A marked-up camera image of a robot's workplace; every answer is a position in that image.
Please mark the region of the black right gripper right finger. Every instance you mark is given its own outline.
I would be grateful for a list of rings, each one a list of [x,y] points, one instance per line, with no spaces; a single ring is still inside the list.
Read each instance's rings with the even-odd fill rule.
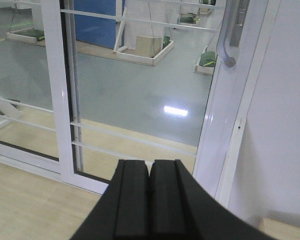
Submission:
[[[211,197],[180,160],[156,160],[150,173],[152,240],[270,240]]]

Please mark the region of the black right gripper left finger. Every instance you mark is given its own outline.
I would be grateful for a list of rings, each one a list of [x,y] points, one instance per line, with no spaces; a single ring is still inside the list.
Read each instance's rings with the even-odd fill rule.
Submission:
[[[119,160],[105,192],[71,239],[147,239],[148,180],[143,160]]]

